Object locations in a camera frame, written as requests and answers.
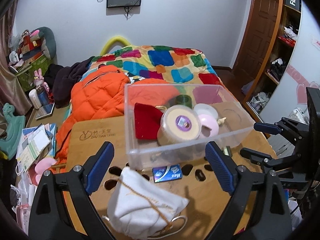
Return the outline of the small beige figurine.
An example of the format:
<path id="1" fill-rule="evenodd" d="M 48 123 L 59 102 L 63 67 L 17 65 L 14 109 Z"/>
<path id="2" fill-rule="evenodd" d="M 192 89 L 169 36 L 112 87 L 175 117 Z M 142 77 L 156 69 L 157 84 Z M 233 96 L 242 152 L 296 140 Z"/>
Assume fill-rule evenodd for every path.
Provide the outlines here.
<path id="1" fill-rule="evenodd" d="M 217 124 L 222 126 L 225 123 L 226 117 L 217 119 Z"/>

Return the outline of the pink round compact case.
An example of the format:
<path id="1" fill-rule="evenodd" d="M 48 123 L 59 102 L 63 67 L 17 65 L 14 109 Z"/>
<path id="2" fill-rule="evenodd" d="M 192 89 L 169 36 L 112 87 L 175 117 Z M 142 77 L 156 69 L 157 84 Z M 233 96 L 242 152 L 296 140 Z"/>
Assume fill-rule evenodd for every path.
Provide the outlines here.
<path id="1" fill-rule="evenodd" d="M 208 138 L 208 137 L 214 137 L 218 135 L 219 133 L 219 125 L 217 123 L 217 120 L 208 114 L 200 114 L 199 120 L 201 123 L 201 133 L 200 138 Z"/>

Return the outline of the white round cream jar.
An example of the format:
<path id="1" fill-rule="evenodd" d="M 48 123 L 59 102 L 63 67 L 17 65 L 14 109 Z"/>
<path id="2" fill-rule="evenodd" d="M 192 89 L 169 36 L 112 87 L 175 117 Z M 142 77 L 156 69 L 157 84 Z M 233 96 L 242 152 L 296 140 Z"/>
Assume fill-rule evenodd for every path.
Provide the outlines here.
<path id="1" fill-rule="evenodd" d="M 217 110 L 211 105 L 205 103 L 196 104 L 193 110 L 197 113 L 197 115 L 206 114 L 212 116 L 215 119 L 219 117 Z"/>

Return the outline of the round cotton pad container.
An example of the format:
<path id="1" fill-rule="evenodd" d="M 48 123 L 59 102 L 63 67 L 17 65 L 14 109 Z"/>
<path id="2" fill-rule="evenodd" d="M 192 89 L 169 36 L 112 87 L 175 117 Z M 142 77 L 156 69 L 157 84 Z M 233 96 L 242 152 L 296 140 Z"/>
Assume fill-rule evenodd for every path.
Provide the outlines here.
<path id="1" fill-rule="evenodd" d="M 200 136 L 201 126 L 198 115 L 189 107 L 169 107 L 162 115 L 157 141 L 163 146 L 196 140 Z"/>

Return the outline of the green glass pump bottle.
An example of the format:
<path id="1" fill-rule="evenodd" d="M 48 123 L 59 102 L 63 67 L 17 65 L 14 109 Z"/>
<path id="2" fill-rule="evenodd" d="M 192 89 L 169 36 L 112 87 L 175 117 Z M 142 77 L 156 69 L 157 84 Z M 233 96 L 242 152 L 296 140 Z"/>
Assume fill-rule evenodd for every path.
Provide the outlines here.
<path id="1" fill-rule="evenodd" d="M 185 94 L 180 94 L 174 98 L 173 105 L 183 105 L 189 107 L 190 109 L 193 108 L 192 99 L 190 96 Z"/>

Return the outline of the white drawstring pouch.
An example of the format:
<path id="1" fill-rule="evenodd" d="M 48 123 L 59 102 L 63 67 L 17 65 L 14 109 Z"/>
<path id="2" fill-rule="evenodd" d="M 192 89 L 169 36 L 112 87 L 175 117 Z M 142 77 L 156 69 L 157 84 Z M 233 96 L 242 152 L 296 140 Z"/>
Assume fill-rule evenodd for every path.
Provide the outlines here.
<path id="1" fill-rule="evenodd" d="M 103 219 L 132 239 L 161 239 L 184 229 L 188 218 L 180 213 L 188 204 L 187 198 L 165 191 L 125 167 Z"/>

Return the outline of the blue foil packet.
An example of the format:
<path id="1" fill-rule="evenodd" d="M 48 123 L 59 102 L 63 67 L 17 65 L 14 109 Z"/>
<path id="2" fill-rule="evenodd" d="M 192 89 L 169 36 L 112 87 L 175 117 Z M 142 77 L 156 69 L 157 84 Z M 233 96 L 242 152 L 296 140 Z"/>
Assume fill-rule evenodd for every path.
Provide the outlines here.
<path id="1" fill-rule="evenodd" d="M 154 167 L 152 169 L 152 174 L 155 183 L 178 180 L 183 177 L 182 170 L 179 164 Z"/>

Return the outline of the red velvet pouch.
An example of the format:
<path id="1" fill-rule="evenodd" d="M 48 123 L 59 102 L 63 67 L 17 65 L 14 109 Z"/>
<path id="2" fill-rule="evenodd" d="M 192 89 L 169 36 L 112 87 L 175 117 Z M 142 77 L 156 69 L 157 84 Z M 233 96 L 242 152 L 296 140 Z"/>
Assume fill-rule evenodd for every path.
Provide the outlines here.
<path id="1" fill-rule="evenodd" d="M 156 140 L 163 113 L 154 106 L 135 103 L 135 135 L 139 140 Z"/>

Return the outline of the clear plastic storage bin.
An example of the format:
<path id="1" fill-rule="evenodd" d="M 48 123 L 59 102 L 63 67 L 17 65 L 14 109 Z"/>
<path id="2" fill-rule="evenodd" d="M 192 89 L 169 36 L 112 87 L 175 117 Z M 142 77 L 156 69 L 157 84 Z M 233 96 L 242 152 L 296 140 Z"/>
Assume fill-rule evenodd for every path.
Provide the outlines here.
<path id="1" fill-rule="evenodd" d="M 254 124 L 221 85 L 127 85 L 124 106 L 126 154 L 137 170 L 200 159 L 211 140 L 236 147 Z"/>

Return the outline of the colourful patchwork quilt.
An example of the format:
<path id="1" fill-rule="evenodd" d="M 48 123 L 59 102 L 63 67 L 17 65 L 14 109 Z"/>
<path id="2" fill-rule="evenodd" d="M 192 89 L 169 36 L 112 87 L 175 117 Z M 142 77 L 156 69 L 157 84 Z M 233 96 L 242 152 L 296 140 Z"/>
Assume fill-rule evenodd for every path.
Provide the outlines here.
<path id="1" fill-rule="evenodd" d="M 220 85 L 204 53 L 169 46 L 126 46 L 93 59 L 90 73 L 79 86 L 93 93 L 124 92 L 125 85 L 145 80 L 156 83 Z"/>

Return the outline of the wooden wardrobe shelves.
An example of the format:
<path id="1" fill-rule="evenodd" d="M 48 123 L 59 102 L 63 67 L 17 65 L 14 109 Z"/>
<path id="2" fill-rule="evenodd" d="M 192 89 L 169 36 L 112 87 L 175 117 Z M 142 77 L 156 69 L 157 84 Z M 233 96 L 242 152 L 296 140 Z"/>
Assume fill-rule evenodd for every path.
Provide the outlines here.
<path id="1" fill-rule="evenodd" d="M 278 13 L 269 48 L 256 78 L 247 83 L 248 92 L 242 101 L 255 120 L 260 119 L 260 113 L 275 92 L 289 64 L 300 27 L 301 5 L 302 2 L 300 11 L 296 11 L 287 7 L 285 0 L 278 2 Z"/>

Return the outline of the white cylinder bottle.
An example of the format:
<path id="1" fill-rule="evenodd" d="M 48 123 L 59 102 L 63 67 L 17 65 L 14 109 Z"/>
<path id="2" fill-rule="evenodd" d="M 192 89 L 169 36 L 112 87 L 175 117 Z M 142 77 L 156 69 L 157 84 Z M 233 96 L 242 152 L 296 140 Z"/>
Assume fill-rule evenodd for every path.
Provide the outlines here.
<path id="1" fill-rule="evenodd" d="M 36 89 L 32 89 L 30 92 L 29 92 L 29 99 L 31 101 L 31 103 L 33 104 L 34 108 L 35 109 L 39 109 L 42 107 L 42 104 L 39 100 L 39 97 L 37 96 L 37 91 Z"/>

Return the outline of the blue thermos bottle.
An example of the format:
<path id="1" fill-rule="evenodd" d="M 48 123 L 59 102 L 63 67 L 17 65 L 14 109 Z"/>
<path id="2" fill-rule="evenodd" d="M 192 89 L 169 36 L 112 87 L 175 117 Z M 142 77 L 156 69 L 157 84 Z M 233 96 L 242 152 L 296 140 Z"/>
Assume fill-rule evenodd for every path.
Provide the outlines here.
<path id="1" fill-rule="evenodd" d="M 39 86 L 36 88 L 37 97 L 39 98 L 39 101 L 41 105 L 46 106 L 50 104 L 50 99 L 48 97 L 47 91 L 44 89 L 43 86 Z"/>

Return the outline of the orange puffer jacket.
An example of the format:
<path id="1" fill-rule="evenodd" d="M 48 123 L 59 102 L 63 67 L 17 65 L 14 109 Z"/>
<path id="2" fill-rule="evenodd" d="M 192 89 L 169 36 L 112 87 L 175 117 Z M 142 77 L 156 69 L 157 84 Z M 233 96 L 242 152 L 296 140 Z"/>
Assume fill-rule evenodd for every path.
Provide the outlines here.
<path id="1" fill-rule="evenodd" d="M 67 160 L 71 130 L 81 121 L 124 115 L 124 88 L 133 86 L 132 103 L 165 105 L 179 94 L 176 87 L 161 79 L 142 79 L 134 83 L 114 65 L 102 66 L 74 85 L 71 91 L 70 116 L 56 134 L 59 163 Z"/>

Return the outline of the green storage box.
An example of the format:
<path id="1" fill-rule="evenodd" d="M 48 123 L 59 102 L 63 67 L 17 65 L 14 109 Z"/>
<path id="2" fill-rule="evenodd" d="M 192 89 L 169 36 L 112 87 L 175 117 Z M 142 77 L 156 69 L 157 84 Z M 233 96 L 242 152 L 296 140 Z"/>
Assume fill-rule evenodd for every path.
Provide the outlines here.
<path id="1" fill-rule="evenodd" d="M 27 91 L 35 88 L 34 72 L 36 70 L 41 69 L 42 74 L 44 75 L 46 73 L 49 65 L 52 62 L 53 62 L 52 60 L 46 58 L 44 55 L 41 55 L 38 59 L 36 59 L 29 66 L 23 66 L 22 69 L 20 69 L 18 71 L 18 73 L 15 74 L 15 76 L 17 77 L 24 92 L 27 92 Z"/>

